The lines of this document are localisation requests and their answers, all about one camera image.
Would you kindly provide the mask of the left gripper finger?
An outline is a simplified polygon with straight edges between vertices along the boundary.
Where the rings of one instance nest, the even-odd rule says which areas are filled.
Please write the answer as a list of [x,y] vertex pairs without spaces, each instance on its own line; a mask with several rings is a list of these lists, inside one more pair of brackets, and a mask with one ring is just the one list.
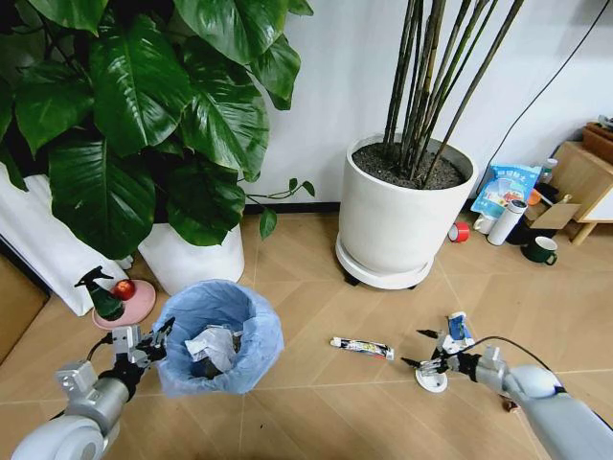
[[170,317],[157,331],[151,331],[143,336],[142,348],[165,348],[167,336],[171,333],[175,318]]
[[136,348],[132,353],[132,362],[139,369],[148,369],[154,362],[163,360],[167,356],[163,346]]

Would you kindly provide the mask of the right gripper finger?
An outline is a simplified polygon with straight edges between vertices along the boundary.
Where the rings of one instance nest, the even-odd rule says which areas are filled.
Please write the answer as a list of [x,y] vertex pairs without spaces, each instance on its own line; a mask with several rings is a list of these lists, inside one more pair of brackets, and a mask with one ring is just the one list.
[[425,361],[417,361],[408,357],[402,357],[401,361],[414,368],[422,377],[444,374],[448,369],[446,361],[439,357]]
[[436,347],[434,355],[445,355],[446,349],[444,348],[444,343],[447,340],[448,334],[444,331],[433,331],[433,330],[418,330],[418,333],[424,335],[428,338],[432,338],[436,341]]

